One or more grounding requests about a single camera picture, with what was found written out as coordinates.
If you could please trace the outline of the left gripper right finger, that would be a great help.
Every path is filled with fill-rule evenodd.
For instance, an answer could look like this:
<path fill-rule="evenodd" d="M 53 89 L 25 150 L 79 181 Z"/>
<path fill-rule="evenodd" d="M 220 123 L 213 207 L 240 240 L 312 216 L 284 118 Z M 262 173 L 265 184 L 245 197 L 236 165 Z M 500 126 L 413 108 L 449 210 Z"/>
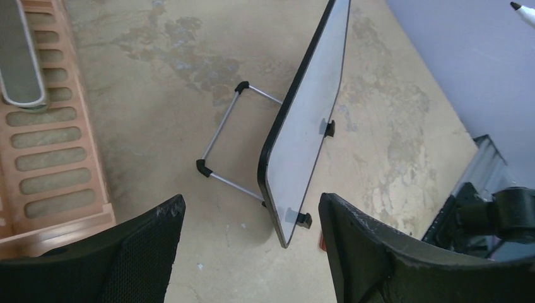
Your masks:
<path fill-rule="evenodd" d="M 319 216 L 338 302 L 533 302 L 534 259 L 448 251 L 386 225 L 334 193 Z"/>

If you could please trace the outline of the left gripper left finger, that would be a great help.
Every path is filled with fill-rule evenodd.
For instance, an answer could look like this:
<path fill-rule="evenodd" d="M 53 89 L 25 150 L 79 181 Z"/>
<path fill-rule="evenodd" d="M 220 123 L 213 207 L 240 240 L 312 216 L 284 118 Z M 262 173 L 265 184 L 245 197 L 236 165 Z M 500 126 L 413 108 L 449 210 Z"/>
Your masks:
<path fill-rule="evenodd" d="M 163 302 L 185 215 L 178 194 L 37 257 L 1 261 L 1 302 Z"/>

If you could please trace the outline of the brown marker cap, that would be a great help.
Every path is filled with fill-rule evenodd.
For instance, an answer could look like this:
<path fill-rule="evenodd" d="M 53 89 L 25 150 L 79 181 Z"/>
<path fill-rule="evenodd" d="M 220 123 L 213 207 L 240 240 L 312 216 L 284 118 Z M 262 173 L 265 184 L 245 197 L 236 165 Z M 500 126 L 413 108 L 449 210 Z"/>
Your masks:
<path fill-rule="evenodd" d="M 327 251 L 326 249 L 326 243 L 325 243 L 325 239 L 324 239 L 324 234 L 321 234 L 320 235 L 320 238 L 319 238 L 319 248 L 323 251 Z"/>

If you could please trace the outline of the black framed whiteboard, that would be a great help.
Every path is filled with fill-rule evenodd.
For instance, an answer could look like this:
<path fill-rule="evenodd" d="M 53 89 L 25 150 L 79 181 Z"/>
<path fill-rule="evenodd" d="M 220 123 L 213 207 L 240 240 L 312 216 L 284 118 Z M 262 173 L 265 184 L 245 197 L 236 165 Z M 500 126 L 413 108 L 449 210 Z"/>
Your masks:
<path fill-rule="evenodd" d="M 344 65 L 350 1 L 329 1 L 263 144 L 257 183 L 281 247 L 295 227 L 310 228 L 302 205 L 324 138 L 334 136 L 331 115 Z"/>

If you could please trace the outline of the white whiteboard marker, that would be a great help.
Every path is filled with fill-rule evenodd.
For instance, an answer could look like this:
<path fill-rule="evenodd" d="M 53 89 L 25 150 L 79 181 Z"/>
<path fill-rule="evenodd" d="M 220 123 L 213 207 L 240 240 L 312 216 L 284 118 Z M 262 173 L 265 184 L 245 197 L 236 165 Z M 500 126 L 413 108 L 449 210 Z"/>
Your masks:
<path fill-rule="evenodd" d="M 510 2 L 510 6 L 519 15 L 520 19 L 528 24 L 530 27 L 535 26 L 534 22 L 534 8 L 524 6 L 516 2 Z"/>

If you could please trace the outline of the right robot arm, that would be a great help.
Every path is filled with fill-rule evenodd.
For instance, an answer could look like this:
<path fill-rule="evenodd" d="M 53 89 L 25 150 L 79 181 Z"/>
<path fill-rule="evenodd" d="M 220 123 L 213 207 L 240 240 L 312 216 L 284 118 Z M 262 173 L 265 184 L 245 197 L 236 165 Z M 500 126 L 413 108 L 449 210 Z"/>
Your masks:
<path fill-rule="evenodd" d="M 534 190 L 508 187 L 487 201 L 465 182 L 448 197 L 422 241 L 480 258 L 490 258 L 507 242 L 532 244 Z"/>

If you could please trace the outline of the metal whiteboard stand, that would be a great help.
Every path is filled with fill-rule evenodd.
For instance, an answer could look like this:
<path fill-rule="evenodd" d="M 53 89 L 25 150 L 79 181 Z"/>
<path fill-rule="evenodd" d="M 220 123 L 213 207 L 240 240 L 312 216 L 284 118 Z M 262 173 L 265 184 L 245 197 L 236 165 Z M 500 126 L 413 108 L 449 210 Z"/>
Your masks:
<path fill-rule="evenodd" d="M 239 130 L 237 124 L 226 126 L 233 117 L 232 110 L 242 93 L 249 91 L 279 105 L 278 110 L 269 110 L 268 116 L 274 119 L 268 127 L 266 119 L 252 122 L 251 130 Z M 289 90 L 283 100 L 243 81 L 235 88 L 231 104 L 223 115 L 216 133 L 212 137 L 203 156 L 196 160 L 197 171 L 237 189 L 268 209 L 275 230 L 284 242 L 289 241 L 295 226 L 310 228 L 312 217 L 301 212 L 317 158 L 324 138 L 335 133 L 335 122 L 331 119 L 336 99 L 328 102 L 313 102 L 305 93 Z M 250 165 L 252 156 L 259 157 L 255 177 L 257 186 L 251 190 L 233 182 L 211 169 L 207 163 L 213 152 L 230 150 L 228 159 L 231 166 L 242 166 L 239 156 Z"/>

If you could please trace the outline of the peach plastic file organizer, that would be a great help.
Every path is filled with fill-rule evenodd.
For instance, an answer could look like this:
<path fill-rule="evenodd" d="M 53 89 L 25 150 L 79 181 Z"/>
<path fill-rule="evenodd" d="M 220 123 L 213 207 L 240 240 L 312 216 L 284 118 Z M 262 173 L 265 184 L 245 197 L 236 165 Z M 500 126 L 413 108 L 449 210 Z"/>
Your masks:
<path fill-rule="evenodd" d="M 85 84 L 63 1 L 21 1 L 49 105 L 1 93 L 1 257 L 35 257 L 115 225 Z"/>

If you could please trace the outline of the grey rounded case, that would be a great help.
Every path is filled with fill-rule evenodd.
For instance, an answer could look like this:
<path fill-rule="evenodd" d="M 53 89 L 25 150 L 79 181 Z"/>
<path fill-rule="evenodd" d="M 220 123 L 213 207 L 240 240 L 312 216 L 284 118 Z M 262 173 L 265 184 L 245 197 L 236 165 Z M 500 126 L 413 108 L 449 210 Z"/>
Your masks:
<path fill-rule="evenodd" d="M 1 93 L 7 104 L 45 110 L 49 97 L 33 31 L 21 1 L 1 1 Z"/>

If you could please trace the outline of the aluminium frame rail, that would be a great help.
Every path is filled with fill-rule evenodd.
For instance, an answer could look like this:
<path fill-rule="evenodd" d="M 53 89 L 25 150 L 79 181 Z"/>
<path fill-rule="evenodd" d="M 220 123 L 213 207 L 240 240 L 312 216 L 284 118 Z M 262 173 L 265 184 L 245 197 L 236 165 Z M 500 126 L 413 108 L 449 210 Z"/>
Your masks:
<path fill-rule="evenodd" d="M 464 183 L 470 182 L 483 200 L 490 201 L 492 194 L 515 185 L 506 160 L 491 137 L 486 134 L 474 139 L 478 151 L 454 186 L 451 195 L 457 196 Z"/>

